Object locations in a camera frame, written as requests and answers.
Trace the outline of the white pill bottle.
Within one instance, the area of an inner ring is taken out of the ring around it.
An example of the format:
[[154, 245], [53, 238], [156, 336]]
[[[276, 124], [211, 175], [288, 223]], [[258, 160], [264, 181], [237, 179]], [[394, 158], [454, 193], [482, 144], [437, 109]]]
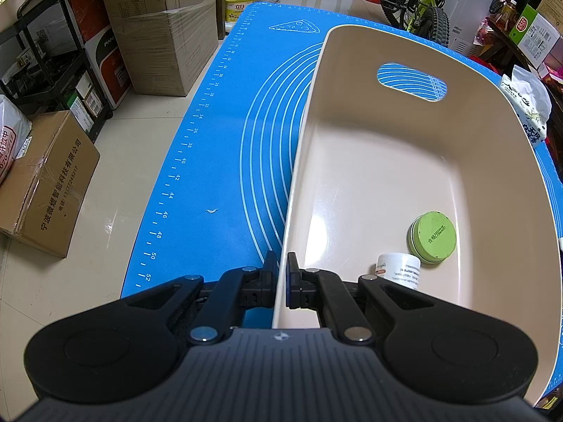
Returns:
[[387, 252], [381, 254], [374, 273], [396, 284], [416, 290], [419, 284], [421, 260], [404, 252]]

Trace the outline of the green round tin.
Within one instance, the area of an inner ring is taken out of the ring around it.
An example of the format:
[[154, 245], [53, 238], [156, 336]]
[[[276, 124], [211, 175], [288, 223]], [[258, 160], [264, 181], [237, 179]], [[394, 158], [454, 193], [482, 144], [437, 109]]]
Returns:
[[440, 211], [428, 211], [410, 225], [406, 242], [412, 254], [427, 265], [438, 265], [456, 248], [457, 235], [449, 218]]

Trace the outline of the beige plastic storage bin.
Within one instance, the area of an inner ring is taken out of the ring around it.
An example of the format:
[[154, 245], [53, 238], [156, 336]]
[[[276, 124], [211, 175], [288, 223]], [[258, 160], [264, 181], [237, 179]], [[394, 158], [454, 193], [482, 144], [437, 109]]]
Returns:
[[404, 252], [429, 211], [456, 230], [418, 288], [524, 331], [538, 351], [526, 398], [558, 358], [562, 280], [551, 202], [534, 150], [488, 72], [357, 25], [332, 28], [308, 94], [283, 251], [354, 281]]

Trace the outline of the floor cardboard box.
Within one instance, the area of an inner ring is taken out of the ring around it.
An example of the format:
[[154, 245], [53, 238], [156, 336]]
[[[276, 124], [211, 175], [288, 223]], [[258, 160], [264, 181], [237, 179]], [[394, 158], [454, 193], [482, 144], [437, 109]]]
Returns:
[[64, 258], [99, 161], [68, 110], [31, 122], [31, 141], [1, 184], [1, 233]]

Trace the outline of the white red plastic bag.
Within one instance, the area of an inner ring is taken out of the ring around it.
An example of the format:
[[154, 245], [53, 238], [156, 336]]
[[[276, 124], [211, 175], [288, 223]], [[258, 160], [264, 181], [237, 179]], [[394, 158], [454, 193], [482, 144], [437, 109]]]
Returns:
[[0, 183], [2, 183], [30, 134], [31, 121], [4, 94], [1, 95], [0, 102]]

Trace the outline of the large lower cardboard box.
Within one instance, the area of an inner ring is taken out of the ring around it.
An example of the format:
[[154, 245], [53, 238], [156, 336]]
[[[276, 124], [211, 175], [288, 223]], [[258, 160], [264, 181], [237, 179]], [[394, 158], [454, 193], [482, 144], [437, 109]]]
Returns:
[[185, 96], [219, 43], [216, 0], [104, 0], [138, 94]]

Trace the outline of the white tissue pack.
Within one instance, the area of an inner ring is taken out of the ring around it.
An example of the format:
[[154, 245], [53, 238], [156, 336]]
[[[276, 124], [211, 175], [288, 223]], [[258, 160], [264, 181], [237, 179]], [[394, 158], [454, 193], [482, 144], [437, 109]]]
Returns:
[[511, 76], [502, 76], [500, 90], [511, 102], [535, 149], [547, 138], [547, 123], [551, 115], [548, 90], [535, 74], [518, 65], [513, 66]]

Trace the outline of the black metal shelf rack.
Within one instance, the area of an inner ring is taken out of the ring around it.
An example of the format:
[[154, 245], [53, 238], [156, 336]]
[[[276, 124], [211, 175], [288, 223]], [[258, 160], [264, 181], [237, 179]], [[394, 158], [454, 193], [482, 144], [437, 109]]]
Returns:
[[114, 107], [68, 0], [25, 0], [1, 15], [1, 94], [27, 115], [68, 110], [97, 140]]

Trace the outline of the green white carton box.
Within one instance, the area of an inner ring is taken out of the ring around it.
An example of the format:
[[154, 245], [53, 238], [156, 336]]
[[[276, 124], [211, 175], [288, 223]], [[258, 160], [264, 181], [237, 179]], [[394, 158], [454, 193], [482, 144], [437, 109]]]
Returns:
[[560, 33], [536, 9], [526, 5], [508, 38], [519, 48], [529, 64], [538, 69], [560, 39]]

